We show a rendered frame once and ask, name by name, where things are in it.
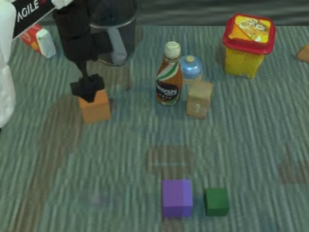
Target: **brown wooden block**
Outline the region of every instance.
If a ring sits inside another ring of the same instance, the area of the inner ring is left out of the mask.
[[[213,84],[204,81],[195,81],[189,89],[186,113],[189,116],[204,119],[208,112]]]
[[[111,119],[111,108],[108,95],[105,90],[96,93],[94,102],[88,103],[82,98],[78,98],[84,123],[93,123]]]
[[[309,44],[303,46],[296,57],[301,61],[309,62]]]

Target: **trash can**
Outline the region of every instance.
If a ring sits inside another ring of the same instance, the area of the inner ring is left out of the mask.
[[[253,79],[265,55],[275,43],[274,23],[264,17],[235,14],[226,24],[223,35],[225,72]]]
[[[111,43],[113,48],[111,53],[99,54],[99,61],[111,66],[124,65],[135,50],[139,3],[137,0],[90,0],[88,4],[91,33],[96,46]]]

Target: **gray bucket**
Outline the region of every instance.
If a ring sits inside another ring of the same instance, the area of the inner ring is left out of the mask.
[[[140,7],[136,0],[90,0],[91,33],[107,32],[112,53],[99,54],[99,61],[122,66],[135,50],[136,19]]]

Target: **yellow container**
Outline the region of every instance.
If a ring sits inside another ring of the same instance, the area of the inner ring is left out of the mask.
[[[264,17],[235,14],[226,24],[225,72],[253,79],[266,54],[274,48],[276,29]]]

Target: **orange block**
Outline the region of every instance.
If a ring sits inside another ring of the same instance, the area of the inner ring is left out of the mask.
[[[302,47],[296,58],[304,62],[309,62],[309,44]]]
[[[84,123],[93,123],[111,119],[111,108],[108,95],[105,90],[96,93],[94,102],[88,103],[82,98],[78,98]]]

